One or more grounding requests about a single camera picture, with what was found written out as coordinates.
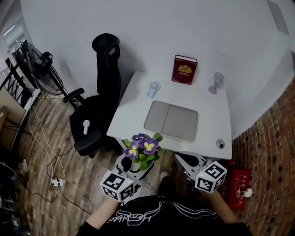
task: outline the brick wall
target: brick wall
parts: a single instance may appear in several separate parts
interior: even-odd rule
[[[232,143],[250,169],[253,195],[237,212],[254,235],[287,235],[295,216],[295,78],[255,124]]]

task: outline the black chair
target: black chair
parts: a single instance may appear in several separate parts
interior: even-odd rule
[[[99,95],[84,99],[79,88],[64,97],[64,103],[74,98],[81,102],[70,116],[75,149],[81,156],[94,156],[100,147],[109,149],[110,138],[106,132],[119,105],[121,97],[121,75],[118,69],[120,40],[111,34],[97,36],[92,42],[97,58],[97,92]],[[90,121],[87,135],[83,134],[85,120]]]

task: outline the sneaker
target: sneaker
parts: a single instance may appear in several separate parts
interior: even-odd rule
[[[165,171],[165,172],[162,172],[162,173],[161,173],[161,176],[160,176],[160,177],[161,177],[161,181],[162,181],[163,178],[165,178],[165,177],[171,177],[171,174],[170,174],[169,172],[166,172],[166,171]]]

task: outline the purple flower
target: purple flower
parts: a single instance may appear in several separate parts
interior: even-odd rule
[[[143,153],[146,155],[154,155],[159,143],[154,138],[142,138],[138,142],[139,147],[143,149]]]
[[[131,148],[127,148],[124,150],[124,154],[126,157],[132,157],[133,160],[135,160],[138,156],[138,142],[137,141],[133,141],[131,143]]]
[[[146,137],[147,136],[145,134],[139,133],[138,135],[133,135],[131,139],[135,141]]]

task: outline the power cord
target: power cord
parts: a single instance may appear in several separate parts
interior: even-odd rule
[[[45,198],[44,198],[41,194],[39,194],[39,193],[34,193],[34,194],[31,193],[31,191],[28,189],[27,183],[25,183],[24,181],[22,181],[22,184],[23,184],[24,188],[29,192],[30,195],[32,195],[32,196],[34,196],[34,195],[38,195],[38,196],[40,196],[40,197],[41,197],[44,201],[46,201],[46,202],[54,202],[55,199],[58,198],[56,192],[54,191],[54,187],[53,187],[53,186],[51,186],[51,188],[52,188],[52,190],[53,190],[53,192],[54,192],[54,194],[55,194],[55,198],[53,198],[52,200],[48,200],[48,199],[45,199]],[[81,208],[81,207],[78,206],[77,204],[75,204],[75,203],[73,203],[72,201],[68,200],[68,199],[63,195],[63,193],[61,192],[60,186],[59,186],[59,191],[60,191],[60,194],[63,196],[63,198],[66,199],[69,203],[71,203],[71,204],[77,206],[77,207],[80,208],[82,211],[84,211],[84,212],[88,213],[89,215],[91,215],[90,212],[84,210],[83,208]]]
[[[41,125],[41,123],[40,123],[40,120],[39,120],[39,118],[38,118],[38,116],[37,116],[37,111],[36,111],[36,109],[35,109],[35,107],[33,106],[33,104],[31,104],[31,107],[33,107],[34,108],[34,110],[35,110],[35,113],[36,113],[36,118],[37,118],[37,120],[38,120],[38,122],[39,122],[39,125],[40,125],[40,127],[41,127],[41,130],[42,130],[42,133],[43,133],[43,135],[44,135],[44,138],[45,138],[45,141],[46,141],[46,143],[47,143],[47,145],[49,146],[49,143],[48,143],[48,141],[47,141],[47,139],[46,139],[46,136],[45,136],[45,134],[44,134],[44,130],[43,130],[43,128],[42,128],[42,125]],[[30,129],[30,132],[31,132],[31,134],[32,134],[32,136],[36,139],[36,137],[34,136],[34,134],[33,134],[33,132],[32,132],[32,130],[31,130],[31,127],[30,127],[30,118],[31,118],[31,109],[30,109],[30,114],[29,114],[29,129]],[[54,154],[54,158],[53,158],[53,160],[51,161],[51,158],[50,158],[50,155],[49,155],[49,153],[48,153],[48,151],[47,151],[47,149],[36,139],[36,141],[46,150],[46,153],[47,153],[47,156],[48,156],[48,158],[49,158],[49,161],[50,161],[50,163],[47,165],[47,175],[48,175],[48,177],[52,180],[54,177],[56,177],[57,179],[58,179],[58,177],[57,176],[53,176],[53,165],[52,165],[52,161],[55,159],[55,158],[58,158],[58,160],[60,161],[60,163],[61,163],[61,167],[62,167],[62,170],[63,170],[63,173],[64,173],[64,177],[65,177],[65,171],[64,171],[64,167],[63,167],[63,164],[62,164],[62,162],[61,162],[61,159],[59,158],[59,156],[65,156],[65,155],[67,155],[74,147],[71,147],[65,154],[61,154],[61,155],[56,155],[55,153],[54,153],[54,151],[51,149],[51,147],[49,146],[49,148],[50,148],[50,150],[51,150],[51,152]],[[51,168],[52,168],[52,171],[51,171],[51,177],[49,176],[49,173],[48,173],[48,167],[49,166],[51,166]],[[41,194],[39,194],[39,193],[34,193],[34,194],[32,194],[30,191],[29,191],[29,189],[28,189],[28,186],[26,186],[26,184],[23,182],[23,185],[24,185],[24,187],[25,187],[25,189],[27,189],[28,190],[28,192],[31,194],[31,195],[38,195],[38,196],[40,196],[44,201],[47,201],[47,202],[54,202],[54,200],[55,199],[57,199],[57,195],[56,195],[56,193],[55,193],[55,191],[54,191],[54,189],[53,189],[53,186],[51,186],[52,187],[52,189],[53,189],[53,192],[54,192],[54,194],[55,194],[55,198],[53,199],[53,200],[46,200]],[[91,215],[91,213],[89,213],[88,211],[86,211],[86,210],[84,210],[83,208],[81,208],[80,206],[78,206],[77,204],[75,204],[75,203],[73,203],[73,202],[71,202],[70,200],[68,200],[63,194],[62,194],[62,192],[61,192],[61,190],[60,190],[60,186],[59,186],[59,191],[60,191],[60,194],[63,196],[63,198],[64,199],[66,199],[68,202],[70,202],[71,204],[73,204],[73,205],[75,205],[75,206],[77,206],[78,208],[80,208],[81,210],[83,210],[84,212],[86,212],[86,213],[88,213],[89,215]]]
[[[38,195],[38,196],[40,196],[44,201],[46,201],[46,202],[54,202],[55,201],[55,199],[57,199],[57,195],[56,195],[56,192],[54,191],[54,188],[53,188],[53,186],[51,186],[51,188],[52,188],[52,190],[53,190],[53,192],[54,192],[54,194],[55,194],[55,198],[53,198],[52,200],[48,200],[48,199],[45,199],[41,194],[39,194],[39,193],[31,193],[31,191],[28,189],[28,185],[27,185],[27,183],[26,182],[24,182],[24,181],[22,181],[22,184],[23,184],[23,186],[24,186],[24,188],[29,192],[29,194],[30,195],[32,195],[32,196],[34,196],[34,195]]]
[[[88,213],[89,215],[91,215],[91,213],[89,213],[88,211],[84,210],[83,208],[81,208],[80,206],[76,205],[75,203],[71,202],[70,200],[68,200],[61,192],[60,190],[60,186],[59,186],[59,191],[60,191],[60,194],[64,197],[64,199],[66,199],[68,202],[70,202],[71,204],[77,206],[78,208],[80,208],[82,211],[85,211],[86,213]]]
[[[37,140],[37,138],[34,136],[32,130],[31,130],[31,126],[30,126],[30,118],[31,118],[31,110],[32,110],[32,108],[34,108],[34,111],[35,111],[35,113],[36,113],[36,118],[37,118],[37,120],[38,120],[38,122],[39,122],[39,125],[40,125],[40,127],[41,127],[41,130],[42,130],[42,133],[43,133],[43,135],[44,135],[45,141],[46,141],[47,145],[49,146],[49,149],[51,150],[51,152],[52,152],[55,156],[57,156],[57,155],[56,155],[56,154],[54,153],[54,151],[51,149],[51,147],[50,147],[50,145],[49,145],[49,143],[48,143],[48,141],[47,141],[47,138],[46,138],[46,136],[45,136],[45,133],[44,133],[43,127],[42,127],[41,122],[40,122],[40,120],[39,120],[39,118],[38,118],[37,111],[36,111],[35,107],[33,106],[33,104],[32,104],[32,100],[31,100],[31,108],[30,108],[30,111],[29,111],[29,130],[30,130],[32,136],[36,139],[36,141],[37,141],[37,142],[38,142],[38,143],[39,143],[39,144],[45,149],[45,151],[46,151],[46,153],[47,153],[47,156],[48,156],[48,158],[49,158],[49,161],[50,161],[51,168],[52,168],[52,170],[51,170],[51,176],[53,176],[53,165],[52,165],[52,162],[51,162],[50,155],[49,155],[47,149],[46,149],[46,148],[45,148],[45,147],[44,147],[44,146],[43,146],[43,145]],[[65,171],[64,171],[63,163],[61,162],[61,159],[59,159],[59,161],[60,161],[61,168],[62,168],[62,170],[63,170],[64,177],[65,177]]]
[[[72,149],[74,148],[74,146],[72,146],[65,154],[60,154],[60,155],[58,155],[58,156],[55,156],[52,160],[51,160],[51,163],[55,160],[55,158],[56,157],[61,157],[61,156],[66,156]],[[49,168],[49,166],[51,165],[51,163],[49,163],[48,165],[47,165],[47,175],[48,175],[48,177],[49,178],[51,178],[50,177],[50,175],[49,175],[49,173],[48,173],[48,168]]]
[[[64,100],[63,98],[53,98],[53,97],[49,97],[49,96],[42,96],[42,97],[38,97],[37,98],[43,98],[43,99],[59,99],[59,100]]]

